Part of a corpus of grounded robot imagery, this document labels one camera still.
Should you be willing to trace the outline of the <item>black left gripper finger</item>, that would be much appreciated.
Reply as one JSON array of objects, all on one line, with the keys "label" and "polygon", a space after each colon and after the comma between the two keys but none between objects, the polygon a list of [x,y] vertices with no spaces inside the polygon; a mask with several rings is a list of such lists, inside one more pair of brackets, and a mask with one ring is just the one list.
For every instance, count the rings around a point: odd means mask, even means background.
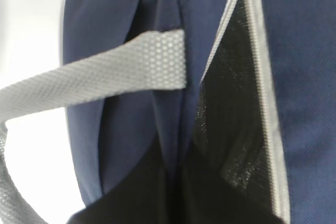
[{"label": "black left gripper finger", "polygon": [[70,223],[281,223],[226,183],[196,146],[171,185],[155,140],[132,172]]}]

